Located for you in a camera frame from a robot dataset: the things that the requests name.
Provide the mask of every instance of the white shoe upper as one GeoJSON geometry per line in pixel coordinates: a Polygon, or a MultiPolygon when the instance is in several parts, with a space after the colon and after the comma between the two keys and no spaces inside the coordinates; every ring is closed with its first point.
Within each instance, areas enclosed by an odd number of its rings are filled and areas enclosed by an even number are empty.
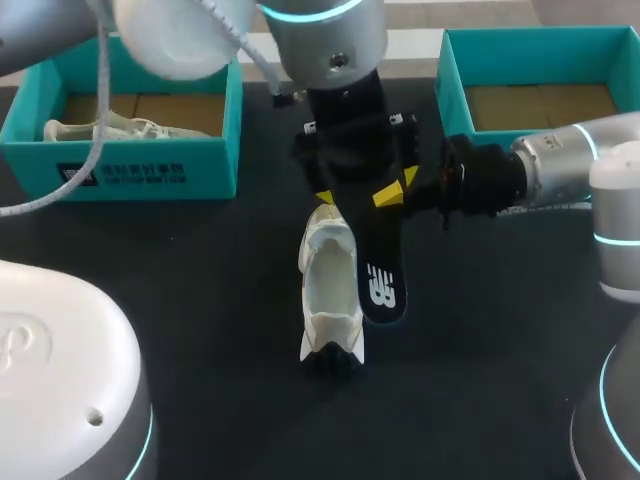
{"type": "Polygon", "coordinates": [[[298,266],[305,319],[300,359],[335,342],[364,363],[355,239],[336,207],[322,205],[312,214],[298,266]]]}
{"type": "MultiPolygon", "coordinates": [[[[69,142],[92,140],[97,132],[98,123],[86,125],[65,125],[58,120],[49,120],[44,126],[45,142],[69,142]]],[[[162,127],[144,118],[125,118],[115,112],[109,112],[106,128],[106,140],[151,140],[166,138],[207,138],[202,132],[184,128],[162,127]]]]}

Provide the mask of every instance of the black shoe insole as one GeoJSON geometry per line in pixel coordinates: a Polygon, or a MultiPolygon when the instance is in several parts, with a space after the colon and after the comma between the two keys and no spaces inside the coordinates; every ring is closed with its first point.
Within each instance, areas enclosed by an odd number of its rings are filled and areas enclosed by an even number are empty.
{"type": "Polygon", "coordinates": [[[400,320],[407,308],[407,288],[402,268],[402,205],[377,208],[373,195],[393,183],[402,171],[366,182],[341,182],[330,178],[336,206],[356,241],[358,296],[365,317],[376,324],[400,320]]]}

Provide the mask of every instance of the screw hole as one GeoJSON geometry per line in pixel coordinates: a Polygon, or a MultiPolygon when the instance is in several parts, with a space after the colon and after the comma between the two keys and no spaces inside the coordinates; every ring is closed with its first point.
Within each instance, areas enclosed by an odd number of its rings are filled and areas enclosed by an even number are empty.
{"type": "Polygon", "coordinates": [[[93,427],[99,427],[104,422],[102,412],[95,408],[89,408],[87,410],[87,422],[93,427]]]}
{"type": "Polygon", "coordinates": [[[329,66],[332,70],[337,71],[349,64],[349,57],[344,53],[337,53],[329,59],[329,66]]]}

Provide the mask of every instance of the new balance logo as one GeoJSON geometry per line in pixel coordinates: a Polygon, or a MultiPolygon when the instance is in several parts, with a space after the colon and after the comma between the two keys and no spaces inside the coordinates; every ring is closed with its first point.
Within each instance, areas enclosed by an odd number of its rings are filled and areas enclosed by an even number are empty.
{"type": "Polygon", "coordinates": [[[371,301],[379,307],[394,308],[396,292],[393,288],[393,275],[367,264],[369,273],[369,295],[371,301]]]}

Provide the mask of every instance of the black table surface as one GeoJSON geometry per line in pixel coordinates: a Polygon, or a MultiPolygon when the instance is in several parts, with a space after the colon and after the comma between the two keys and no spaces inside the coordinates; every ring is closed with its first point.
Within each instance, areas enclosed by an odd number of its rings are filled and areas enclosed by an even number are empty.
{"type": "MultiPolygon", "coordinates": [[[[433,82],[385,84],[442,129],[433,82]]],[[[0,90],[6,112],[11,90],[0,90]]],[[[351,381],[304,375],[297,250],[315,206],[289,157],[304,106],[247,85],[231,202],[58,204],[0,222],[0,258],[81,277],[125,311],[146,362],[160,480],[573,478],[569,422],[636,309],[598,285],[588,213],[406,224],[407,318],[367,326],[351,381]]],[[[6,167],[0,201],[20,200],[6,167]]]]}

